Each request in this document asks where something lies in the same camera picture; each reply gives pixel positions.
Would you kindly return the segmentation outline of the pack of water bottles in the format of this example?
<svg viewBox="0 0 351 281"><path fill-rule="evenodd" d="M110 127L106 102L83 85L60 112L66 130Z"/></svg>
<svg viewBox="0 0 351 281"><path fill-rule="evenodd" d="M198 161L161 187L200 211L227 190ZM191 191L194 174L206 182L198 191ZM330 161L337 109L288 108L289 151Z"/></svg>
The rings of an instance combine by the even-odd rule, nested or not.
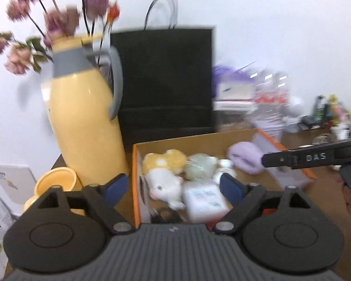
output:
<svg viewBox="0 0 351 281"><path fill-rule="evenodd" d="M284 109L290 100L289 75L264 69L257 73L254 80L254 108L249 114L249 121L262 131L282 130Z"/></svg>

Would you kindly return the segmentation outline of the yellow ceramic mug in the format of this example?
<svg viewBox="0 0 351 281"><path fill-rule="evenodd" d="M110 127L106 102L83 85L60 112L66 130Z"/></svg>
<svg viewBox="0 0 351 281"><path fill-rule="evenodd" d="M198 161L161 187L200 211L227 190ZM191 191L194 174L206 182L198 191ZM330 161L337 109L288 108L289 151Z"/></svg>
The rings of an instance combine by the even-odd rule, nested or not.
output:
<svg viewBox="0 0 351 281"><path fill-rule="evenodd" d="M43 193L52 186L61 186L65 192L79 191L83 188L73 169L58 167L45 173L35 184L33 196L22 207L25 212Z"/></svg>

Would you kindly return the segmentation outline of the white round lamp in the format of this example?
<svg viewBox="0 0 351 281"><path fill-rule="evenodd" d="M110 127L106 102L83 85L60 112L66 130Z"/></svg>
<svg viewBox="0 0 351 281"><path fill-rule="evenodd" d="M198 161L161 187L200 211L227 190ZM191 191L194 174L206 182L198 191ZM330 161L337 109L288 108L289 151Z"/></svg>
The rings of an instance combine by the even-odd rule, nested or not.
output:
<svg viewBox="0 0 351 281"><path fill-rule="evenodd" d="M304 102L298 96L291 96L283 107L283 121L285 123L297 122L304 111Z"/></svg>

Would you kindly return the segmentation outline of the black paper shopping bag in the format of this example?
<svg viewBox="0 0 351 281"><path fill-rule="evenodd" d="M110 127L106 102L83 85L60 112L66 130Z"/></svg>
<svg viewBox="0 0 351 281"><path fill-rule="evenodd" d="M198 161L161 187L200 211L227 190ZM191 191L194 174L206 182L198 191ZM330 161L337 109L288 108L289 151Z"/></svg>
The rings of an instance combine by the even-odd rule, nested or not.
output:
<svg viewBox="0 0 351 281"><path fill-rule="evenodd" d="M153 9L161 0L153 0ZM115 32L124 92L118 112L124 147L214 131L211 28L178 28L178 1L166 29Z"/></svg>

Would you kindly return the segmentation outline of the pale green plush toy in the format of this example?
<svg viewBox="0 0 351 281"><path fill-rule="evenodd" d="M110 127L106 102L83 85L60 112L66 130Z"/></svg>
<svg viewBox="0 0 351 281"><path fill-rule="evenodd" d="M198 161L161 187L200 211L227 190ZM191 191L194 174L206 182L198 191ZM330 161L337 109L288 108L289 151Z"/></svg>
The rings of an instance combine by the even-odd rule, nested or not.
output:
<svg viewBox="0 0 351 281"><path fill-rule="evenodd" d="M214 175L218 158L207 154L193 154L185 165L185 177L190 181L209 180Z"/></svg>

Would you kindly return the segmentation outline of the white tissue packet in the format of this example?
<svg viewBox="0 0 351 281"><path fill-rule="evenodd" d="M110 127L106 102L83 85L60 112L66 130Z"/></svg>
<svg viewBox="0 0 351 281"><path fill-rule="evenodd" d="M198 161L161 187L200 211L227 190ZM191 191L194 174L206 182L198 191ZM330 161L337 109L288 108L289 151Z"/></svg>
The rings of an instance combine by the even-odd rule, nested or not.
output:
<svg viewBox="0 0 351 281"><path fill-rule="evenodd" d="M191 223L210 223L220 220L230 206L219 186L212 180L189 181L183 185L183 202Z"/></svg>

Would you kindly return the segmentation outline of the red cardboard box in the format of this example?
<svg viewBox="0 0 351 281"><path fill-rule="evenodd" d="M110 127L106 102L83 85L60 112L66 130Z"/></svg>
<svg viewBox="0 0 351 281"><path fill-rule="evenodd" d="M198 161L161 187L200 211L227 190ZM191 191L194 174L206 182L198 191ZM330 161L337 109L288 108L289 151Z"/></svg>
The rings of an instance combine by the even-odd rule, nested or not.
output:
<svg viewBox="0 0 351 281"><path fill-rule="evenodd" d="M259 129L225 131L139 143L132 151L135 225L150 223L162 209L179 211L188 223L215 223L232 202L219 191L223 173L242 183L256 182L281 191L306 189L316 176L308 169L255 170L264 154L284 146Z"/></svg>

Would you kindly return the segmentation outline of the purple plush toy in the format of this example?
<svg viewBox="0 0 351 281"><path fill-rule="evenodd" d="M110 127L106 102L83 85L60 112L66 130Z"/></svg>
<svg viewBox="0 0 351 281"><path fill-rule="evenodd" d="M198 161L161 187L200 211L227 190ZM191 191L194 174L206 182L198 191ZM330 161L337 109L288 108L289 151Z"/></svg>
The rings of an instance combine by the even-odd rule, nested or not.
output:
<svg viewBox="0 0 351 281"><path fill-rule="evenodd" d="M249 141L235 143L227 150L227 158L233 162L234 167L251 175L264 171L263 155L260 148Z"/></svg>

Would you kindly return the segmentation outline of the small bottles cluster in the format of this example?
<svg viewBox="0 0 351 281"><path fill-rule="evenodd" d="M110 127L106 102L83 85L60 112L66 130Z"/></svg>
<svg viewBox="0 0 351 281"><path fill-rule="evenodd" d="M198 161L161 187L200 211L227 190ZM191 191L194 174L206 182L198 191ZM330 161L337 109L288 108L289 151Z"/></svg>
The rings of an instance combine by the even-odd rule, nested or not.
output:
<svg viewBox="0 0 351 281"><path fill-rule="evenodd" d="M350 111L345 108L335 94L329 96L318 95L315 99L312 116L319 125L331 124L337 126L351 123Z"/></svg>

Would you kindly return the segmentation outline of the yellow white plush toy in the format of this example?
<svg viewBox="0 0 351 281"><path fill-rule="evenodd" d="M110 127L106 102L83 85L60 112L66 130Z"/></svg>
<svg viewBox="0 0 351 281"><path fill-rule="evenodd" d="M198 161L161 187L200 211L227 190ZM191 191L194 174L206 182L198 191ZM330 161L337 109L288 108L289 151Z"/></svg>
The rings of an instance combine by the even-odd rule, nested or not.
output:
<svg viewBox="0 0 351 281"><path fill-rule="evenodd" d="M180 150L170 149L163 154L149 153L144 156L142 171L152 200L162 201L172 210L184 210L182 202L183 173L188 162Z"/></svg>

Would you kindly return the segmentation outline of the purple white tissue box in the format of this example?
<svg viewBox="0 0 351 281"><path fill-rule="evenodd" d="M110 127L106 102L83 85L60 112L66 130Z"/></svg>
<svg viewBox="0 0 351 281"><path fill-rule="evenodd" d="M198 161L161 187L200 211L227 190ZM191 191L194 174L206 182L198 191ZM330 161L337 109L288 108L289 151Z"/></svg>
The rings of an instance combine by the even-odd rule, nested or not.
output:
<svg viewBox="0 0 351 281"><path fill-rule="evenodd" d="M215 111L250 112L254 109L254 91L258 71L251 65L240 69L225 65L212 68L212 94Z"/></svg>

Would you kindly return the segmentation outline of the white paper on floor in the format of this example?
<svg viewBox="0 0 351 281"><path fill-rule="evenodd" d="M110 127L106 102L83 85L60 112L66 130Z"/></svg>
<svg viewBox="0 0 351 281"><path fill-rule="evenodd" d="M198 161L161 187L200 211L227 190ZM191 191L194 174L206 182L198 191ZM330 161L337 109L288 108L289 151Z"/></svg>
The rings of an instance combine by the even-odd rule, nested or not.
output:
<svg viewBox="0 0 351 281"><path fill-rule="evenodd" d="M36 179L29 166L0 165L0 185L12 205L12 214L20 216L23 205L33 196Z"/></svg>

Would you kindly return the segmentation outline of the dried pink rose bouquet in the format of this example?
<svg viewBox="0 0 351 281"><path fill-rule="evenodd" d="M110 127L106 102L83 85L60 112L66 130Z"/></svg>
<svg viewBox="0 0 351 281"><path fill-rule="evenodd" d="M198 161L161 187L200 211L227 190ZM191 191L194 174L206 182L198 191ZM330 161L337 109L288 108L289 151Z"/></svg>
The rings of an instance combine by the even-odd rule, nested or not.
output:
<svg viewBox="0 0 351 281"><path fill-rule="evenodd" d="M93 36L95 24L102 21L102 33L110 31L120 16L118 3L110 0L82 0L82 9L68 6L61 10L55 0L10 0L6 14L12 22L30 20L40 33L21 42L12 32L0 32L0 55L7 53L4 67L14 75L27 71L42 71L41 64L52 61L52 44L62 37L73 37L84 19L88 36Z"/></svg>

